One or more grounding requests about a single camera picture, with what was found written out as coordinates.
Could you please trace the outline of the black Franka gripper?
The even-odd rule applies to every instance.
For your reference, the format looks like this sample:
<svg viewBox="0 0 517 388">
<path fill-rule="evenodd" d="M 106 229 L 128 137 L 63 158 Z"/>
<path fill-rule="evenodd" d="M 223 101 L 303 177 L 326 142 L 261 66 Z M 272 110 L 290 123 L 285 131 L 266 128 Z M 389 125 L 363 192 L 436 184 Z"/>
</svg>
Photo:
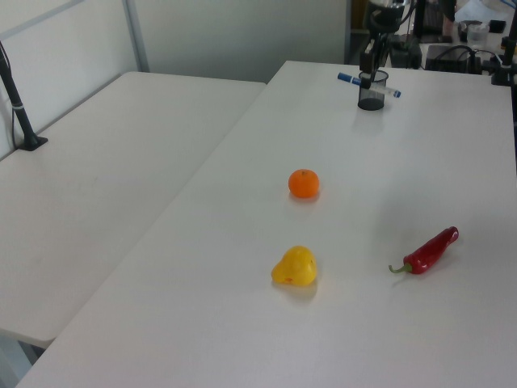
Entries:
<svg viewBox="0 0 517 388">
<path fill-rule="evenodd" d="M 376 34 L 369 37 L 369 41 L 359 57 L 360 87 L 365 90 L 371 88 L 372 82 L 379 82 L 381 75 L 379 68 L 383 66 L 389 54 L 389 35 Z"/>
</svg>

